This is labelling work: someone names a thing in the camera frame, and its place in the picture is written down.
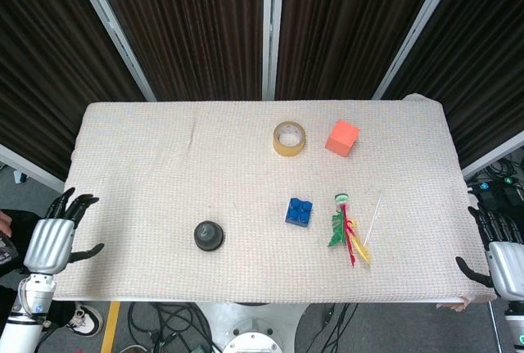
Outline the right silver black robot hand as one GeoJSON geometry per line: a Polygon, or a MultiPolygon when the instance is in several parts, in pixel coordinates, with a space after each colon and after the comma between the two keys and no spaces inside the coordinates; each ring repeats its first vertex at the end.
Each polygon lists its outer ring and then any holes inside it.
{"type": "Polygon", "coordinates": [[[469,206],[485,250],[488,274],[472,270],[457,256],[461,272],[473,282],[491,288],[506,301],[523,300],[523,228],[511,216],[481,203],[469,206]]]}

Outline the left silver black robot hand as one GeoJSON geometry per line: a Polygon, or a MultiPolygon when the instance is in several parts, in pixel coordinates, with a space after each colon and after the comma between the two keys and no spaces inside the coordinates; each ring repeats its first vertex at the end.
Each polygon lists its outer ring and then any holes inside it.
{"type": "Polygon", "coordinates": [[[81,219],[99,201],[92,194],[81,194],[68,204],[74,192],[69,188],[55,199],[36,224],[23,263],[30,274],[57,275],[68,264],[90,259],[104,248],[98,243],[87,251],[72,251],[81,219]]]}

